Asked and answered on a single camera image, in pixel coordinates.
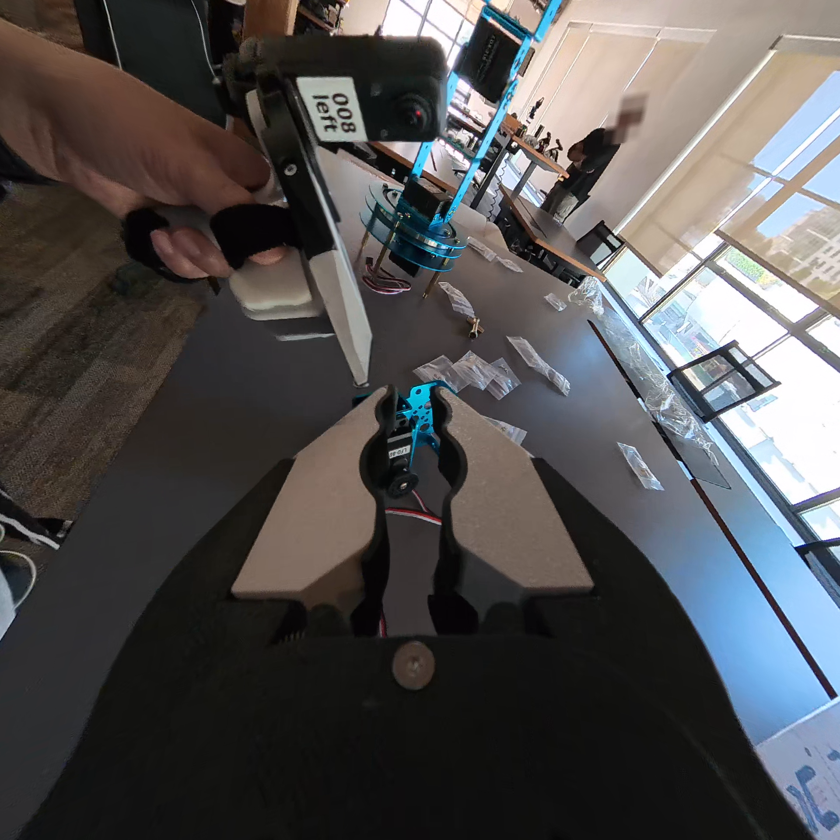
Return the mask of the white instruction booklet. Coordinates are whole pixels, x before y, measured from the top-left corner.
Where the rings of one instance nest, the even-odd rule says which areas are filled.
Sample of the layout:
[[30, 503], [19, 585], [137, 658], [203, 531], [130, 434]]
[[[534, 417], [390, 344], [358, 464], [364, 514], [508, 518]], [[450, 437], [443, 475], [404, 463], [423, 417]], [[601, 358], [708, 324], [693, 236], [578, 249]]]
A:
[[763, 767], [814, 838], [839, 838], [839, 699], [764, 740]]

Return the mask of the large window wall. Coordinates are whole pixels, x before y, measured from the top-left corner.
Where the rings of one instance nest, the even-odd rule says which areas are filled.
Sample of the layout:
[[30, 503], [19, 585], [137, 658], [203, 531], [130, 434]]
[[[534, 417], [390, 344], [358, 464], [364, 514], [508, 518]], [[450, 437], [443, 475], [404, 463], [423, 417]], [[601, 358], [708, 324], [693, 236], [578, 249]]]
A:
[[718, 236], [696, 250], [662, 276], [632, 250], [607, 276], [673, 368], [736, 340], [780, 382], [717, 425], [805, 542], [836, 541], [838, 317]]

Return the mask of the beige roller blinds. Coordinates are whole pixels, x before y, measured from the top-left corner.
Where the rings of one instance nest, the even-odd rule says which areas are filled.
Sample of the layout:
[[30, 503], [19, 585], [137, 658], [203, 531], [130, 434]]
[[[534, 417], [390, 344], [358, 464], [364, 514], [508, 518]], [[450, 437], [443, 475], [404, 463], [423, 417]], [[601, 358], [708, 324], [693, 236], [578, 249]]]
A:
[[710, 235], [838, 317], [839, 40], [781, 35], [619, 227], [660, 276]]

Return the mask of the scattered small clear bags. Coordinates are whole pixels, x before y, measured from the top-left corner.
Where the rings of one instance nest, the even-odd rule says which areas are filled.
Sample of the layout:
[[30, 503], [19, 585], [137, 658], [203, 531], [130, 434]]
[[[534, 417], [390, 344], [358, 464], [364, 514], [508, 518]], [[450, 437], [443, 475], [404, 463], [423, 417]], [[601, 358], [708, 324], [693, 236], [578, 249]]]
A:
[[[438, 287], [447, 295], [456, 314], [464, 316], [465, 320], [477, 317], [474, 308], [462, 291], [447, 282], [440, 282]], [[556, 371], [529, 341], [523, 337], [512, 336], [508, 336], [507, 341], [530, 370], [544, 377], [563, 396], [569, 395], [571, 392], [569, 381]], [[413, 373], [424, 384], [435, 379], [441, 379], [451, 385], [456, 393], [471, 385], [481, 391], [488, 391], [498, 400], [512, 393], [520, 383], [508, 362], [500, 359], [489, 363], [480, 358], [474, 351], [465, 353], [457, 362], [452, 362], [443, 355], [438, 356], [435, 360], [417, 367]], [[616, 447], [642, 488], [656, 491], [665, 490], [634, 446], [617, 443]]]

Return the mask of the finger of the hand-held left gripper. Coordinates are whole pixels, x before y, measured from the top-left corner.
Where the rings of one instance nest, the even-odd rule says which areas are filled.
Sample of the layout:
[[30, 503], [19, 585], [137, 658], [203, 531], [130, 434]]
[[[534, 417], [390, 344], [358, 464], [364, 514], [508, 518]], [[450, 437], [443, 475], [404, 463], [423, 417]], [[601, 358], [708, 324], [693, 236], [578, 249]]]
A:
[[357, 386], [367, 385], [371, 364], [372, 331], [354, 268], [340, 232], [340, 214], [332, 199], [328, 175], [341, 160], [318, 149], [308, 174], [317, 210], [318, 243], [308, 245], [311, 278]]

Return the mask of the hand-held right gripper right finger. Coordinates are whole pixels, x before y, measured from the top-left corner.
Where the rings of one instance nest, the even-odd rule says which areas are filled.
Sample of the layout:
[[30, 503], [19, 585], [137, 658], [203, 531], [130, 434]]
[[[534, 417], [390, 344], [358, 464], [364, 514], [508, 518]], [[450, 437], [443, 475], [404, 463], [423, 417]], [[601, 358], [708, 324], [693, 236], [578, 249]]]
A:
[[594, 582], [533, 458], [449, 389], [430, 391], [448, 483], [427, 598], [436, 634], [475, 634], [497, 606], [590, 595]]

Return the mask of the background desk with wooden edge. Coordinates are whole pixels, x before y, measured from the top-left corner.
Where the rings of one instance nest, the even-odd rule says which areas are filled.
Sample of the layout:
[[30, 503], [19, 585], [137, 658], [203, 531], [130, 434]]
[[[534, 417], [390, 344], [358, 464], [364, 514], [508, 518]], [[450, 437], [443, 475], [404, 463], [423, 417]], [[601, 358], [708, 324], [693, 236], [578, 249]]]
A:
[[510, 252], [555, 276], [566, 271], [576, 277], [595, 277], [606, 282], [606, 275], [553, 215], [521, 196], [514, 196], [504, 185], [499, 187], [499, 193], [496, 225]]

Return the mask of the blue servo bracket assembly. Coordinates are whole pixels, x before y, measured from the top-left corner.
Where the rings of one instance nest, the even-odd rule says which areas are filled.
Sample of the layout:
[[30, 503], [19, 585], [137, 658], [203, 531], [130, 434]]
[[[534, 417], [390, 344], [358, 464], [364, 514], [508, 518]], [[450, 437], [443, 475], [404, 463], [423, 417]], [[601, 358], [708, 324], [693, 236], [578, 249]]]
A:
[[428, 446], [436, 454], [439, 453], [439, 438], [435, 431], [430, 398], [435, 386], [456, 394], [455, 389], [441, 379], [417, 385], [408, 395], [396, 394], [395, 426], [387, 438], [389, 460], [384, 485], [390, 498], [412, 495], [417, 488], [419, 478], [413, 462], [418, 449]]

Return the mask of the person's left hand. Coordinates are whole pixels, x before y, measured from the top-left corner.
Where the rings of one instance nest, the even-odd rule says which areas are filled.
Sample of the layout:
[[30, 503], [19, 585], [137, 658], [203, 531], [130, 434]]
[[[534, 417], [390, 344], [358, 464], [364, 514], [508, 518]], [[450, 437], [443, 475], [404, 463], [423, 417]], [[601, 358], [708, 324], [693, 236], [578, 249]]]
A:
[[126, 218], [143, 204], [208, 216], [270, 179], [252, 146], [114, 66], [66, 49], [45, 106], [63, 182]]

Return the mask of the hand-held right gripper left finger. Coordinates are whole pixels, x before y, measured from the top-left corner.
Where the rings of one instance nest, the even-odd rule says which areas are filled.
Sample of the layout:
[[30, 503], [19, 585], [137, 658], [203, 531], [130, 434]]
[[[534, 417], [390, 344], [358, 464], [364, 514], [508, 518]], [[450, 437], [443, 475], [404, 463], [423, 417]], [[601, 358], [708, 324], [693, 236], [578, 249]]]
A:
[[390, 572], [382, 484], [396, 389], [378, 388], [297, 453], [232, 596], [330, 606], [357, 636], [380, 632]]

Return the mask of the person's left forearm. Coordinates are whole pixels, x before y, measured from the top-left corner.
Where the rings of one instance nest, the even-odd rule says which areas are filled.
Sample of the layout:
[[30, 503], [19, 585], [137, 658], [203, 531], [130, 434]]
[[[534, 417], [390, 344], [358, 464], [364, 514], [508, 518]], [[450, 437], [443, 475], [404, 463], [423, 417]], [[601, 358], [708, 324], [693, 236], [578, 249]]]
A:
[[66, 54], [54, 40], [1, 21], [2, 179], [61, 183], [45, 89]]

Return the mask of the cluttered background workbench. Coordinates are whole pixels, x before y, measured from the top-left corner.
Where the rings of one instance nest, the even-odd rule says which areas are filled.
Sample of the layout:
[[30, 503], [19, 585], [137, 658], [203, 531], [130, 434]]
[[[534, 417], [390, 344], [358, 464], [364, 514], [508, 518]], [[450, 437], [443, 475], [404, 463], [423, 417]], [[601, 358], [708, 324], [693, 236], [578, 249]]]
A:
[[[506, 151], [510, 155], [521, 152], [529, 161], [529, 175], [533, 170], [540, 168], [555, 174], [562, 181], [566, 180], [569, 176], [566, 169], [555, 158], [544, 154], [526, 140], [526, 128], [527, 126], [519, 122], [514, 114], [506, 115], [490, 141], [490, 148], [493, 150], [498, 147], [499, 152]], [[477, 152], [485, 130], [486, 126], [483, 124], [451, 110], [447, 116], [445, 141], [466, 158]]]

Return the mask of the crumpled clear plastic sheet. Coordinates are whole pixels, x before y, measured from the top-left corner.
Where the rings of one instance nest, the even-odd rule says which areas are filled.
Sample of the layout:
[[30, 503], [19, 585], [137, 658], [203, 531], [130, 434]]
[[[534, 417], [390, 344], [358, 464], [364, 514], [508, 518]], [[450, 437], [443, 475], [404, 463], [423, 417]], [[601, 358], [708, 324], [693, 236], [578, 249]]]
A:
[[651, 417], [679, 441], [705, 453], [709, 461], [719, 467], [714, 444], [699, 418], [689, 409], [625, 321], [605, 304], [602, 283], [593, 276], [586, 276], [570, 293], [569, 301], [591, 311], [599, 333], [638, 389]]

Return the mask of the black frame stand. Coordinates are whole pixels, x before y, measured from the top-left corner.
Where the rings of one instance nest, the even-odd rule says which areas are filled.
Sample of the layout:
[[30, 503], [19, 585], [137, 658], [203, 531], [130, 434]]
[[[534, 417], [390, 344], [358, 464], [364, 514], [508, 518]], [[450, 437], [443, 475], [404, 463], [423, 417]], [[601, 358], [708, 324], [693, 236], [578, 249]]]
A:
[[703, 424], [781, 385], [736, 340], [681, 365], [667, 378]]

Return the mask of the dark desk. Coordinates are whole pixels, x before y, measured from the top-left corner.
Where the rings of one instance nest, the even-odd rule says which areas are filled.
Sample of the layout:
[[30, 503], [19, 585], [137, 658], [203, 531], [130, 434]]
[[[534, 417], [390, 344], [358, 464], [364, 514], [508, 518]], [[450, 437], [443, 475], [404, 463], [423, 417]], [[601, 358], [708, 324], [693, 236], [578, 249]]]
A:
[[[540, 269], [517, 274], [469, 251], [449, 282], [486, 329], [463, 337], [446, 295], [366, 293], [371, 388], [475, 347], [504, 357], [520, 386], [463, 399], [527, 431], [545, 458], [646, 553], [685, 607], [744, 730], [761, 742], [838, 690], [838, 610], [733, 466], [712, 504], [761, 576], [796, 643], [698, 497], [590, 324], [543, 297]], [[523, 337], [570, 383], [563, 396], [522, 361]], [[167, 575], [269, 469], [350, 410], [355, 390], [335, 339], [281, 342], [229, 290], [210, 301], [160, 390], [77, 518], [67, 543], [2, 640], [2, 838], [38, 810], [76, 746], [134, 623]], [[617, 450], [634, 446], [665, 490], [642, 488]]]

